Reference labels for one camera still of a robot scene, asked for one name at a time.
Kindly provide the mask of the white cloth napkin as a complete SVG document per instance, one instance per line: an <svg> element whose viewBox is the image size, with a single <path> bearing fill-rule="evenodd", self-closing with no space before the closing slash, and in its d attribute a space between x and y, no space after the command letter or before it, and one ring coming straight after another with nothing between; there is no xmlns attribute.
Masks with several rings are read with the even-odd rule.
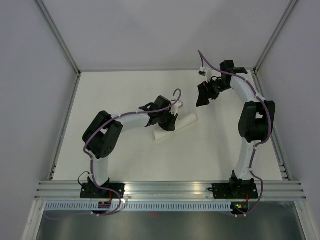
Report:
<svg viewBox="0 0 320 240"><path fill-rule="evenodd" d="M154 135L154 141L160 141L164 140L168 137L173 136L175 133L187 128L188 126L196 123L198 121L197 115L192 113L189 114L183 118L178 119L175 122L175 130L174 131L165 131L162 128L158 128L154 130L153 135Z"/></svg>

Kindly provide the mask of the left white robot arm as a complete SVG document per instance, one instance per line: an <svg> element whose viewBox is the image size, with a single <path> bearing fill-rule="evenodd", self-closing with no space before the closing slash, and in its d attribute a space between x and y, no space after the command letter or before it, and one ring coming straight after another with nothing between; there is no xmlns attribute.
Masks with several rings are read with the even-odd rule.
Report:
<svg viewBox="0 0 320 240"><path fill-rule="evenodd" d="M160 95L155 102L133 112L112 115L100 111L82 136L83 151L90 158L92 193L98 198L104 198L109 193L109 155L115 150L121 134L154 125L165 132L173 132L176 130L178 110L182 106L183 102L179 99L170 101Z"/></svg>

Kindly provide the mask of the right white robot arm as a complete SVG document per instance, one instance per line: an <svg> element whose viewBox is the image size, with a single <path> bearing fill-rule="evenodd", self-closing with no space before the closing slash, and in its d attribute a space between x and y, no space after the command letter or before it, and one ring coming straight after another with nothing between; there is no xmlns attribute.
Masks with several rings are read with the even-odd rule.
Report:
<svg viewBox="0 0 320 240"><path fill-rule="evenodd" d="M235 67L232 60L225 60L220 69L212 67L199 68L198 74L205 81L197 86L197 107L207 106L216 100L220 93L234 90L243 102L243 109L238 122L238 132L242 139L239 160L232 172L228 192L235 198L241 197L247 190L244 181L251 181L256 176L253 173L254 158L259 146L265 144L271 137L276 104L266 100L250 82L248 72L243 67Z"/></svg>

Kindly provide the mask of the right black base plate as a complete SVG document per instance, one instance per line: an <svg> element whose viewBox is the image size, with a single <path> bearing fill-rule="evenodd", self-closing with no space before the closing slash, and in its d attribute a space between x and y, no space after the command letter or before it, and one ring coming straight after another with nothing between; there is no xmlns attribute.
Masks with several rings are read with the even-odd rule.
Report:
<svg viewBox="0 0 320 240"><path fill-rule="evenodd" d="M211 190L214 199L245 200L258 199L259 194L255 183L251 185L234 185L229 183L213 183Z"/></svg>

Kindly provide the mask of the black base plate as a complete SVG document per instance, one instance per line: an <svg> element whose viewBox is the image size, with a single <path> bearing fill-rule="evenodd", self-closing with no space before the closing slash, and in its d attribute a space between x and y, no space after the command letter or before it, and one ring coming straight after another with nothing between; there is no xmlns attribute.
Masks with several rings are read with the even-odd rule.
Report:
<svg viewBox="0 0 320 240"><path fill-rule="evenodd" d="M111 182L98 188L93 182L83 183L80 191L81 199L122 199L125 193L125 184Z"/></svg>
<svg viewBox="0 0 320 240"><path fill-rule="evenodd" d="M259 194L255 183L251 185L234 185L229 183L213 183L211 190L214 199L245 200L258 199Z"/></svg>

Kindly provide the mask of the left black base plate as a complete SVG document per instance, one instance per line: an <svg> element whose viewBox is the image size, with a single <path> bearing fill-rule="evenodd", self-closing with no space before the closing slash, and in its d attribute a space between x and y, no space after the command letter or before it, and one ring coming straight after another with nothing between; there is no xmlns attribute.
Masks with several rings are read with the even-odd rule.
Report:
<svg viewBox="0 0 320 240"><path fill-rule="evenodd" d="M83 183L80 191L81 199L122 199L125 193L125 184L111 182L98 188L93 182Z"/></svg>

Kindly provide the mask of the front aluminium rail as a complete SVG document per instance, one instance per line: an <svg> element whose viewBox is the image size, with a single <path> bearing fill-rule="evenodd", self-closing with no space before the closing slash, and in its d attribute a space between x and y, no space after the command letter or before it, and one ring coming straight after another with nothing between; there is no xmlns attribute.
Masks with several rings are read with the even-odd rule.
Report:
<svg viewBox="0 0 320 240"><path fill-rule="evenodd" d="M210 181L125 181L123 197L133 201L210 201ZM262 192L262 201L306 201L303 186L298 181L255 182ZM34 200L79 200L81 186L77 181L40 181Z"/></svg>

